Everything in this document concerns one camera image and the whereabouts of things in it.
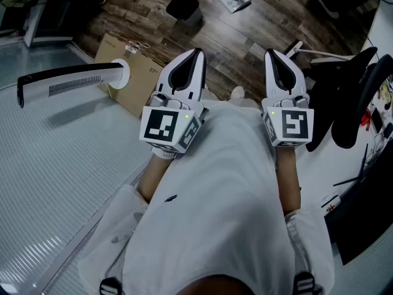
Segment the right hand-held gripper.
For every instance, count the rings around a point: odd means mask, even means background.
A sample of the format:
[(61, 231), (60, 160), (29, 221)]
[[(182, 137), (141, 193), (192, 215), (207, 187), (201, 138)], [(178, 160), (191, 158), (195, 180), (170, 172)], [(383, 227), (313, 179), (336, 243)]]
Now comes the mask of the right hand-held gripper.
[(267, 98), (262, 100), (262, 117), (271, 145), (297, 147), (311, 142), (314, 110), (308, 106), (309, 95), (305, 94), (305, 77), (300, 68), (283, 53), (268, 49), (265, 81)]

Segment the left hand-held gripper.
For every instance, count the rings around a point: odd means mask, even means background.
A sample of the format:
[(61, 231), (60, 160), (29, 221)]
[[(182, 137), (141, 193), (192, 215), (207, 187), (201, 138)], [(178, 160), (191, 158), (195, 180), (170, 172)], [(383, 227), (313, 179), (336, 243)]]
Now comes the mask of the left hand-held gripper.
[(139, 139), (166, 152), (184, 154), (202, 126), (206, 57), (201, 49), (178, 55), (161, 71), (156, 91), (142, 111)]

